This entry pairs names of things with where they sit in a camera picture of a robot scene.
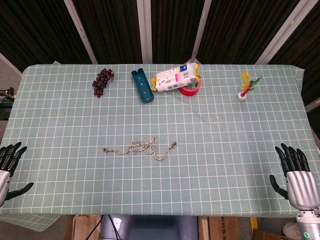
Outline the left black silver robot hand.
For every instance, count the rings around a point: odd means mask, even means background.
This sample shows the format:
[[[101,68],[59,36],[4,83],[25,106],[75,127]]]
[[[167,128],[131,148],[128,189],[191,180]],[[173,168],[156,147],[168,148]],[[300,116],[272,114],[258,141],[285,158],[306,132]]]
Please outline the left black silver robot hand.
[[[0,206],[2,207],[5,201],[21,196],[29,191],[34,185],[29,182],[25,187],[9,191],[12,177],[18,166],[21,156],[27,150],[27,146],[20,148],[21,142],[14,145],[10,144],[0,148]]]

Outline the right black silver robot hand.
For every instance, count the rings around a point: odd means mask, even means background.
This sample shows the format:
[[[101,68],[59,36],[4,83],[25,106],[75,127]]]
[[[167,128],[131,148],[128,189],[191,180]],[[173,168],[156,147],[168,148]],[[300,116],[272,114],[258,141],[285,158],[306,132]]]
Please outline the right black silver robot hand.
[[[273,190],[299,211],[314,211],[320,206],[320,193],[306,155],[284,143],[275,147],[285,177],[286,189],[281,188],[274,175],[269,176]]]

